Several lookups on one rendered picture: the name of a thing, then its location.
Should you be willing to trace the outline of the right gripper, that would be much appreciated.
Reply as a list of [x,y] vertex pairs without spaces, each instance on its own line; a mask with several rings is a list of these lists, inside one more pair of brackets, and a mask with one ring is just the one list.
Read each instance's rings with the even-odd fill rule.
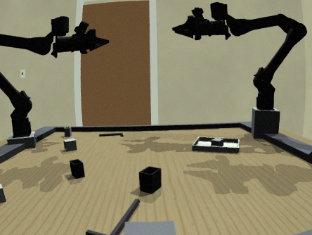
[[203,35],[209,35],[209,37],[214,35],[212,21],[207,20],[206,22],[197,23],[197,25],[196,22],[197,20],[193,15],[188,15],[188,19],[184,24],[173,27],[172,30],[192,39],[193,35],[195,35],[195,40],[200,40]]

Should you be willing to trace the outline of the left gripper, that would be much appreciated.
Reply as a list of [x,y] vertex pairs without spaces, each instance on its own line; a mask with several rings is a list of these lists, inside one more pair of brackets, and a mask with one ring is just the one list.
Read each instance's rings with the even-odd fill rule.
[[[105,44],[109,43],[109,40],[107,39],[101,39],[96,37],[96,29],[90,29],[86,35],[86,37],[76,37],[75,35],[72,35],[70,38],[70,50],[71,52],[74,51],[80,51],[81,54],[87,54],[87,49],[90,49],[90,51],[103,46]],[[86,52],[85,52],[85,51]]]

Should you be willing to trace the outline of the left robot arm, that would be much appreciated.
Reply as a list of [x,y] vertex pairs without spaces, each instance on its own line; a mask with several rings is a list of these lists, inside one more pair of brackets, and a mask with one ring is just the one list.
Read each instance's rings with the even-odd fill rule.
[[[53,37],[56,36],[56,42],[53,43],[52,56],[57,58],[58,53],[68,52],[70,50],[70,38],[65,35],[69,32],[69,18],[60,16],[51,19],[51,32],[45,37],[17,37],[7,34],[0,34],[0,46],[8,46],[19,49],[27,49],[40,55],[49,53]],[[89,23],[81,21],[76,26],[73,35],[76,37],[86,37],[85,32]],[[79,28],[79,29],[78,29]],[[51,40],[51,43],[50,43]],[[15,110],[11,113],[13,138],[30,136],[31,124],[27,114],[32,109],[30,97],[24,91],[19,92],[0,72],[0,89],[9,97]],[[31,109],[30,109],[31,108]]]

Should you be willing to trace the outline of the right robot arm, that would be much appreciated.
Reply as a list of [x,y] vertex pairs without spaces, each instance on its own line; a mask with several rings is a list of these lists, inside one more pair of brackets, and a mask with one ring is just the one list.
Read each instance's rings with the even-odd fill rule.
[[[275,88],[271,84],[271,80],[273,79],[275,71],[284,61],[293,46],[306,36],[307,30],[305,25],[288,18],[283,14],[252,20],[235,19],[228,15],[227,4],[214,2],[210,4],[210,7],[212,18],[215,20],[212,21],[213,33],[214,35],[225,35],[226,40],[231,34],[239,37],[252,30],[273,26],[279,26],[285,33],[287,33],[285,42],[279,48],[269,64],[264,69],[263,67],[259,68],[253,79],[254,86],[257,89],[259,88],[259,93],[256,98],[256,107],[259,110],[275,110],[273,109]],[[226,19],[228,19],[228,21]],[[225,20],[227,25],[225,24]],[[230,28],[231,34],[228,31],[228,27]]]

